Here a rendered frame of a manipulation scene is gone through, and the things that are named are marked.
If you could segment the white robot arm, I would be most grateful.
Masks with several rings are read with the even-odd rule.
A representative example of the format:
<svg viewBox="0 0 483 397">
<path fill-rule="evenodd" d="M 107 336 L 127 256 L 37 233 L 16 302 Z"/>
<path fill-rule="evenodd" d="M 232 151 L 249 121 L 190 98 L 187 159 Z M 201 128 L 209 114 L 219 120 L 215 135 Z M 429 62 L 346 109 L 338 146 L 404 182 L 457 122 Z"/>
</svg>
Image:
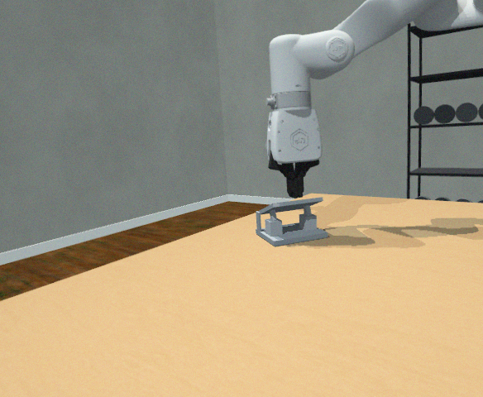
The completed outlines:
<svg viewBox="0 0 483 397">
<path fill-rule="evenodd" d="M 333 30 L 278 36 L 269 46 L 271 96 L 265 105 L 311 107 L 310 78 L 341 71 L 410 22 L 424 31 L 481 26 L 483 0 L 366 0 Z"/>
</svg>

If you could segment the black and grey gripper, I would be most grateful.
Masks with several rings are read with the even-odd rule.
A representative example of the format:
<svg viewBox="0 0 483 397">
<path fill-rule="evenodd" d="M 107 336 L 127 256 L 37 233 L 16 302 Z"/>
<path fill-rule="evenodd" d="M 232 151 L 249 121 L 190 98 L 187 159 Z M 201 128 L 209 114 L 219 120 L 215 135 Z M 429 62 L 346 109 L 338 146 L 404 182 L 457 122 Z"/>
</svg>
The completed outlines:
<svg viewBox="0 0 483 397">
<path fill-rule="evenodd" d="M 316 110 L 311 107 L 273 109 L 268 121 L 267 155 L 268 168 L 279 170 L 286 177 L 289 196 L 302 198 L 304 176 L 311 167 L 319 165 L 322 156 Z"/>
</svg>

